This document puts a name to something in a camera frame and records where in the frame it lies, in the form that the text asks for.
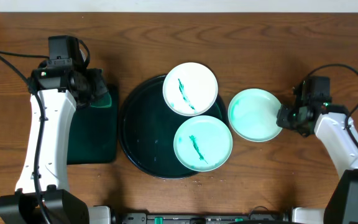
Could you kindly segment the white plate top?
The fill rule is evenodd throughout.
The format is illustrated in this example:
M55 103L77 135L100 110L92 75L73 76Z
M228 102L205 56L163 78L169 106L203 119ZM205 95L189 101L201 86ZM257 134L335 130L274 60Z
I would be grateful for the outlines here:
M218 96L218 82L205 65L186 62L171 69L163 81L163 99L182 116L198 116L208 111Z

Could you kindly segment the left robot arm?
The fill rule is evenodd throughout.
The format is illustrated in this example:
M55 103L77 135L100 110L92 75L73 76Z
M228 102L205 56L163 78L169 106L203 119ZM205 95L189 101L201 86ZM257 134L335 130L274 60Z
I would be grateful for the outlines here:
M67 177L71 122L78 105L88 106L108 92L102 72L38 68L27 78L29 143L14 194L0 197L4 223L112 222L109 207L88 207L71 194Z

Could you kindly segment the mint plate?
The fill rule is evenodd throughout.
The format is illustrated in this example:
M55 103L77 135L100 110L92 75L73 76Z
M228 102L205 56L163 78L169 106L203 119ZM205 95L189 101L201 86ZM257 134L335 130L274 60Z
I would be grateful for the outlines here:
M266 90L243 90L235 95L228 106L229 124L240 137L248 141L269 141L282 131L277 125L281 105L276 96Z
M226 124L206 115L186 120L173 140L177 159L197 172L209 172L222 166L231 155L232 145L232 134Z

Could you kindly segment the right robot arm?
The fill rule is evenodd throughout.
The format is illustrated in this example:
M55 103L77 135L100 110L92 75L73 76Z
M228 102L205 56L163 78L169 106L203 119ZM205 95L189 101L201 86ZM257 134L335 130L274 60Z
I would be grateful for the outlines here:
M358 132L343 105L282 105L277 125L302 136L314 134L326 148L340 178L327 206L295 208L293 223L358 223Z

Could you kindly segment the mint plate bottom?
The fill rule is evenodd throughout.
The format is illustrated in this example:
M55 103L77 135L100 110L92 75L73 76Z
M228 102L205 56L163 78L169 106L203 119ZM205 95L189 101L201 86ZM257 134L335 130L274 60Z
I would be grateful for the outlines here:
M226 124L206 115L186 120L173 140L177 159L197 172L209 172L222 166L231 155L232 145L232 134Z

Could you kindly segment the green sponge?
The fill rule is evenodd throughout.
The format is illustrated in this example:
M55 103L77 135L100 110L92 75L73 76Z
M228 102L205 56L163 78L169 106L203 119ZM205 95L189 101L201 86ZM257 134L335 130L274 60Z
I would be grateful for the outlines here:
M112 106L112 99L109 92L105 93L100 99L90 104L90 107L93 108L110 108L111 106Z

